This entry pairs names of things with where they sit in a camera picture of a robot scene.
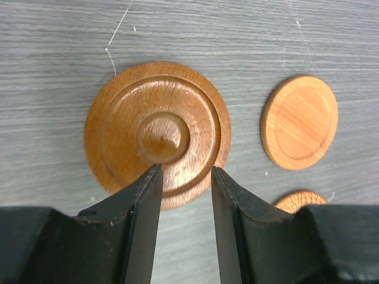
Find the gray laminate table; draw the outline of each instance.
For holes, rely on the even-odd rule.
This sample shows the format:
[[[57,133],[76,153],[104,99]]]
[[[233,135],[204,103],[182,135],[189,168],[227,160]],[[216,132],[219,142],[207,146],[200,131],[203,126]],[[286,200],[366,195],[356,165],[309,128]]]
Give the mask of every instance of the gray laminate table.
[[[82,129],[114,76],[105,48],[128,1],[0,0],[0,205],[76,214],[107,196]],[[376,0],[134,0],[108,51],[117,73],[171,61],[206,76],[232,121],[225,169],[261,198],[311,189],[330,203],[379,204],[378,27]],[[267,158],[259,118],[298,74],[330,85],[339,125],[321,161],[290,172]],[[152,283],[220,283],[209,191],[162,212]]]

